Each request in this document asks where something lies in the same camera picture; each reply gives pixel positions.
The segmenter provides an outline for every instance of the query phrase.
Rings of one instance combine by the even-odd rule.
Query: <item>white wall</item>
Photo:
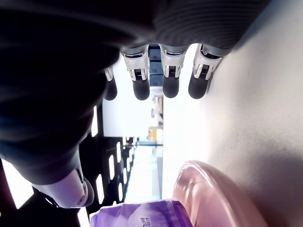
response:
[[[179,94],[164,100],[163,197],[181,165],[207,162],[249,195],[271,227],[303,226],[303,1],[272,1],[190,98],[195,47]]]
[[[134,96],[133,83],[120,55],[113,66],[118,94],[112,101],[103,100],[103,129],[109,137],[146,137],[151,121],[152,101]]]

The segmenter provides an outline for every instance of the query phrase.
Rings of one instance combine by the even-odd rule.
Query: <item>robotic finger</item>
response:
[[[114,77],[113,66],[104,69],[104,73],[107,80],[107,91],[104,98],[108,101],[114,100],[117,96],[117,86]]]
[[[188,46],[173,47],[160,44],[163,68],[163,93],[174,98],[179,92],[179,76]]]
[[[146,100],[150,95],[148,45],[124,48],[121,53],[133,81],[134,95],[139,100]]]
[[[202,98],[207,89],[212,72],[218,66],[224,55],[216,48],[216,54],[199,44],[194,58],[193,72],[188,85],[188,93],[194,99]]]

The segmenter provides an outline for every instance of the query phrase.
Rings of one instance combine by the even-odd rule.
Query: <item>pink plastic container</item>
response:
[[[252,201],[224,173],[200,161],[180,169],[173,199],[194,227],[267,227]]]

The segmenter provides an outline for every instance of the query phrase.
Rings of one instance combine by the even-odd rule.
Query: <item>purple bag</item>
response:
[[[154,201],[102,207],[90,227],[192,227],[179,201]]]

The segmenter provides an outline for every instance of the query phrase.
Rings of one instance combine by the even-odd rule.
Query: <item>black fingertip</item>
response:
[[[133,81],[134,95],[139,100],[146,100],[150,96],[150,84],[148,79]]]
[[[104,98],[108,101],[114,100],[117,97],[117,86],[115,77],[111,81],[107,81],[107,93]]]
[[[207,90],[208,80],[204,78],[195,78],[194,74],[191,74],[191,78],[188,85],[188,93],[194,99],[202,98]]]
[[[167,98],[174,98],[179,92],[179,78],[163,77],[163,93]]]

